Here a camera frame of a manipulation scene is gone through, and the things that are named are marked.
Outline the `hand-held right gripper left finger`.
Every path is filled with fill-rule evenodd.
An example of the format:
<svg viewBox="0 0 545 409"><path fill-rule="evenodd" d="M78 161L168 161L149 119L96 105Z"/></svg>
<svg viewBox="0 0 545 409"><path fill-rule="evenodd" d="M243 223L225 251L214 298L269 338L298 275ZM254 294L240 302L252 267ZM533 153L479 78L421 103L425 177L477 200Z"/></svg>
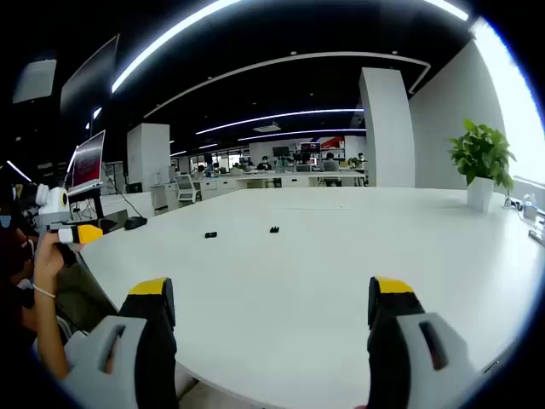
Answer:
<svg viewBox="0 0 545 409"><path fill-rule="evenodd" d="M176 408L170 278L140 282L86 336L64 390L81 408Z"/></svg>

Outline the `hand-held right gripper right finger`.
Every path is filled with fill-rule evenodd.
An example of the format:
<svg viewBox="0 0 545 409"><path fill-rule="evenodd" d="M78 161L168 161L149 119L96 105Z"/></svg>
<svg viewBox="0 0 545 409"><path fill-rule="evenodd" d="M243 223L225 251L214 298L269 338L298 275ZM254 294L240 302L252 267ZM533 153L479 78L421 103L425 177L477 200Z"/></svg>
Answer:
<svg viewBox="0 0 545 409"><path fill-rule="evenodd" d="M368 325L367 407L458 408L479 388L466 341L405 282L370 279Z"/></svg>

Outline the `person's left hand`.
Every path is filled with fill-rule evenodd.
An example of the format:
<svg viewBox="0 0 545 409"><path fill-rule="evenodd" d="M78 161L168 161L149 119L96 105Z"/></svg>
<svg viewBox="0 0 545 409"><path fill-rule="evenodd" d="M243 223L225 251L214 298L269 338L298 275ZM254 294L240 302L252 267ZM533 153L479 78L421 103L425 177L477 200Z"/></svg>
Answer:
<svg viewBox="0 0 545 409"><path fill-rule="evenodd" d="M46 233L40 242L34 262L34 288L38 292L56 296L58 275L76 262L76 253L59 241L58 233Z"/></svg>

